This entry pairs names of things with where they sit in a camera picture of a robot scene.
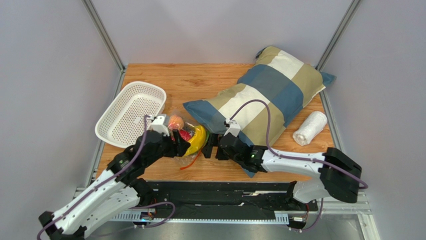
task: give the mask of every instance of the pillowcase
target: pillowcase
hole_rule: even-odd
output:
[[[237,84],[214,98],[189,101],[183,107],[210,132],[224,134],[224,121],[244,103],[260,99],[271,113],[269,143],[272,145],[295,116],[335,76],[319,72],[294,56],[274,46],[256,55],[256,63]],[[241,126],[239,138],[248,145],[265,145],[268,113],[260,102],[245,106],[234,118]]]

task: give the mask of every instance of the wood surface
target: wood surface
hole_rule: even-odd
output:
[[[133,81],[154,84],[165,90],[167,100],[163,113],[178,111],[184,118],[195,121],[183,107],[188,101],[215,97],[219,91],[236,84],[237,80],[252,67],[252,64],[130,64],[127,68],[122,88]],[[319,133],[311,144],[298,145],[292,138],[303,121],[313,111],[324,112],[320,96],[317,95],[293,120],[281,137],[272,146],[289,152],[317,153],[333,146],[328,126]],[[105,144],[97,176],[122,152]],[[145,180],[156,181],[220,181],[220,182],[291,182],[306,181],[307,176],[287,172],[259,172],[253,178],[247,176],[242,168],[232,160],[219,161],[205,159],[201,154],[189,168],[180,170],[180,165],[171,158],[162,158],[148,167],[142,176]]]

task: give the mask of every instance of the rolled white towel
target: rolled white towel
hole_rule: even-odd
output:
[[[306,118],[299,129],[293,133],[293,139],[300,146],[308,145],[324,129],[326,124],[326,115],[320,111],[314,111]]]

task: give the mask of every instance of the perforated basket bottom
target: perforated basket bottom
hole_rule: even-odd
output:
[[[161,100],[158,98],[145,94],[135,95],[111,126],[108,138],[126,146],[135,144],[136,139],[144,133],[144,116],[155,115],[161,107]]]

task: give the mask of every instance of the white plastic basket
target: white plastic basket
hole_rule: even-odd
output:
[[[162,88],[143,81],[131,82],[97,121],[94,132],[108,144],[127,148],[144,133],[144,116],[160,114],[165,102],[166,92]]]

